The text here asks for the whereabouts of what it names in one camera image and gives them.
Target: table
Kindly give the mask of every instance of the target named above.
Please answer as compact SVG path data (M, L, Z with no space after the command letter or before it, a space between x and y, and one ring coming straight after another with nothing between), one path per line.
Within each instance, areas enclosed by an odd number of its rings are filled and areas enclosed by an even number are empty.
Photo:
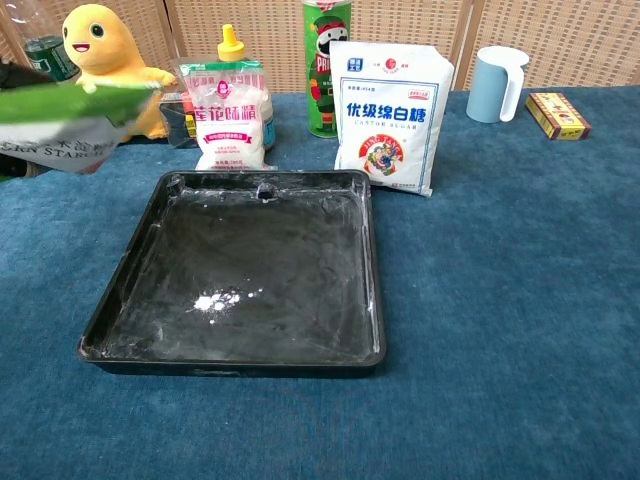
M76 356L157 179L199 151L134 143L95 175L0 183L0 476L640 478L640 87L562 91L589 139L522 109L475 123L453 93L433 197L374 191L389 352L365 379ZM268 161L332 168L303 97L274 103Z

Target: white sugar bag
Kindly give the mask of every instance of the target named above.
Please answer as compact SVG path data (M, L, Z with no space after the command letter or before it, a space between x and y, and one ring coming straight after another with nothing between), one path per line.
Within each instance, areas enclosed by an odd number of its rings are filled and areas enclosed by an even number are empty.
M331 42L340 147L336 169L431 195L431 169L453 79L435 47Z

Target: rattan panel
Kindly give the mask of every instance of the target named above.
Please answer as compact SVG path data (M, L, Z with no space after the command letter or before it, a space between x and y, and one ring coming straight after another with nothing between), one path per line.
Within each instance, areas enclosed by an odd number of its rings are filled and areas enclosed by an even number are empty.
M527 52L529 87L625 85L640 65L640 2L486 0L465 88L486 45Z
M105 5L118 14L131 30L147 65L170 68L175 48L168 39L168 20L161 0L55 0L47 7L62 28L62 22L71 10L86 3Z
M0 58L4 61L15 60L15 56L11 51L11 47L9 46L9 42L7 41L7 37L3 31L0 31Z
M353 5L354 40L426 43L449 57L464 1L369 1ZM262 61L275 92L305 88L300 0L167 0L183 55L216 54L221 26L232 23L252 58Z
M442 55L453 60L456 27L463 3L455 0L356 1L352 38L368 42L434 45Z

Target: plush toy eye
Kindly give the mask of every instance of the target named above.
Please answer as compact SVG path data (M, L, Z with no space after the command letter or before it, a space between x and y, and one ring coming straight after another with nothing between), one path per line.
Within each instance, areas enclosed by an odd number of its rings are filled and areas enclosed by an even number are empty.
M102 28L102 25L94 23L91 25L91 34L96 38L100 38L104 35L104 28Z

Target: yellow nozzle cap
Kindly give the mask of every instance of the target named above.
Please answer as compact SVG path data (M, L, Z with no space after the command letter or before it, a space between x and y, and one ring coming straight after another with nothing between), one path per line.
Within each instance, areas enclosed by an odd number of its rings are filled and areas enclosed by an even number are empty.
M244 60L244 43L238 41L233 25L222 26L223 42L218 44L218 56L223 62L238 62Z

